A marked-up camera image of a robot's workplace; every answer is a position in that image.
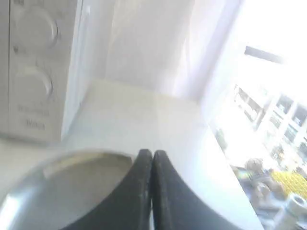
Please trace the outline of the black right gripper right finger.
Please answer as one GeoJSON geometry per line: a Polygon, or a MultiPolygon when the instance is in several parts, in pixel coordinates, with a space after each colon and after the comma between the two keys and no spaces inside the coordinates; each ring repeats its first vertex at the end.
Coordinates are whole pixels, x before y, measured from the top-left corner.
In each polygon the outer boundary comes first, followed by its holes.
{"type": "Polygon", "coordinates": [[[163,150],[153,156],[152,204],[156,230],[240,229],[196,196],[163,150]]]}

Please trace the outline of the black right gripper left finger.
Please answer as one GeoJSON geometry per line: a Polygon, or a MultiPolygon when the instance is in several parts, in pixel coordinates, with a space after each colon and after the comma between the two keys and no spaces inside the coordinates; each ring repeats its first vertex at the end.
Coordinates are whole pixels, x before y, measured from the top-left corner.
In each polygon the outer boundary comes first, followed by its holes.
{"type": "Polygon", "coordinates": [[[127,175],[93,210],[66,230],[148,230],[153,156],[141,149],[127,175]]]}

